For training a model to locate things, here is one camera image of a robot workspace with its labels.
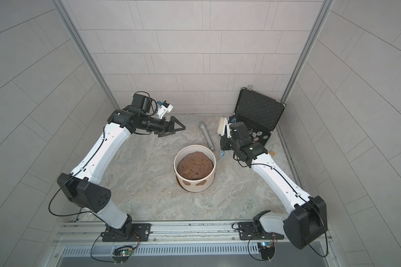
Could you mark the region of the white scrub brush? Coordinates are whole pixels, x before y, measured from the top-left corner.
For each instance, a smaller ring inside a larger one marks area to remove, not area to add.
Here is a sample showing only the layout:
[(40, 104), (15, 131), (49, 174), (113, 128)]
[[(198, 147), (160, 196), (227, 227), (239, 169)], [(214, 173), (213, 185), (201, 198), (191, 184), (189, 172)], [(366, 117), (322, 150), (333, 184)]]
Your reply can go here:
[(221, 137), (226, 137), (228, 139), (231, 138), (231, 131), (228, 123), (228, 119), (226, 117), (221, 117), (218, 123), (217, 133)]

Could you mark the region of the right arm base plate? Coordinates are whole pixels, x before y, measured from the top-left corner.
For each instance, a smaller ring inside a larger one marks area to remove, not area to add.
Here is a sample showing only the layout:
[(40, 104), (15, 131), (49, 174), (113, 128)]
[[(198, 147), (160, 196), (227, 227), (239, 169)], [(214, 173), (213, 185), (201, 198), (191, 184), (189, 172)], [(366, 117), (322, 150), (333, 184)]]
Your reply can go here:
[(260, 233), (256, 230), (253, 221), (240, 221), (232, 224), (232, 229), (237, 231), (240, 240), (284, 240), (285, 236), (277, 233)]

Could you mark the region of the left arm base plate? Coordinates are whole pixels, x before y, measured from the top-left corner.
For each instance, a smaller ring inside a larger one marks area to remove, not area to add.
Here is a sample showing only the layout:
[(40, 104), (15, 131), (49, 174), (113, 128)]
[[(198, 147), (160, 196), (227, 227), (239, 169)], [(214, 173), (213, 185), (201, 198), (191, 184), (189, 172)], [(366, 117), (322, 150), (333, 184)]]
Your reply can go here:
[(101, 234), (102, 242), (126, 242), (148, 241), (151, 224), (135, 223), (126, 224), (121, 229), (106, 226)]

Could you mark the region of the white ceramic pot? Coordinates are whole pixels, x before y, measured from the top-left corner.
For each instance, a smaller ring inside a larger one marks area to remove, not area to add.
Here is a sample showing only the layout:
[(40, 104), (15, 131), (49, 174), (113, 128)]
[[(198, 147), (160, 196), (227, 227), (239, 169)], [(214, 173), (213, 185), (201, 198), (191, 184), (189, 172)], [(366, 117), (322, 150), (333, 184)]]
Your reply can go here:
[[(212, 172), (203, 179), (187, 180), (179, 175), (179, 173), (177, 172), (177, 166), (185, 156), (187, 156), (190, 153), (196, 152), (196, 151), (204, 153), (213, 162), (214, 167), (213, 167)], [(173, 169), (176, 174), (176, 178), (182, 188), (184, 188), (185, 190), (190, 191), (190, 192), (201, 192), (201, 191), (206, 190), (208, 187), (210, 187), (214, 181), (215, 172), (216, 172), (216, 158), (215, 158), (213, 152), (205, 146), (202, 146), (202, 145), (187, 146), (187, 147), (183, 148), (182, 150), (180, 150), (180, 152), (177, 153), (177, 155), (174, 159)]]

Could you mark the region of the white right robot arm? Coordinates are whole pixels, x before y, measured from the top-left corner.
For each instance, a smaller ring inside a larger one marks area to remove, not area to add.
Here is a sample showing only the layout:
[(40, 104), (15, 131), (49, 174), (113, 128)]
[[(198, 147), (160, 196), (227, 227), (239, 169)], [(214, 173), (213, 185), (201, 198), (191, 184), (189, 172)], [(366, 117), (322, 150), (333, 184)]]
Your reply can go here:
[(253, 142), (243, 122), (228, 122), (220, 118), (217, 133), (222, 151), (233, 151), (234, 159), (262, 177), (281, 200), (287, 216), (264, 211), (254, 217), (254, 227), (260, 237), (268, 233), (284, 235), (298, 249), (304, 249), (326, 234), (326, 203), (312, 197), (297, 186), (274, 161), (264, 145)]

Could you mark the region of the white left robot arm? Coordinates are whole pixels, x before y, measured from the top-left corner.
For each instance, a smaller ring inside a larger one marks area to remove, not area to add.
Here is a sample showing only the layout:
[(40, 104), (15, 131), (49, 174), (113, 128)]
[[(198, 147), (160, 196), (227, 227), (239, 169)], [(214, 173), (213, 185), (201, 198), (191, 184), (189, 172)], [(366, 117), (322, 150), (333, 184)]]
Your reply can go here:
[(152, 99), (144, 91), (133, 95), (132, 103), (115, 110), (107, 120), (101, 135), (85, 158), (69, 174), (62, 173), (57, 183), (69, 202), (88, 209), (115, 230), (130, 230), (130, 216), (111, 200), (111, 191), (100, 186), (111, 159), (132, 134), (158, 137), (173, 135), (186, 129), (177, 118), (169, 120), (165, 114), (172, 105)]

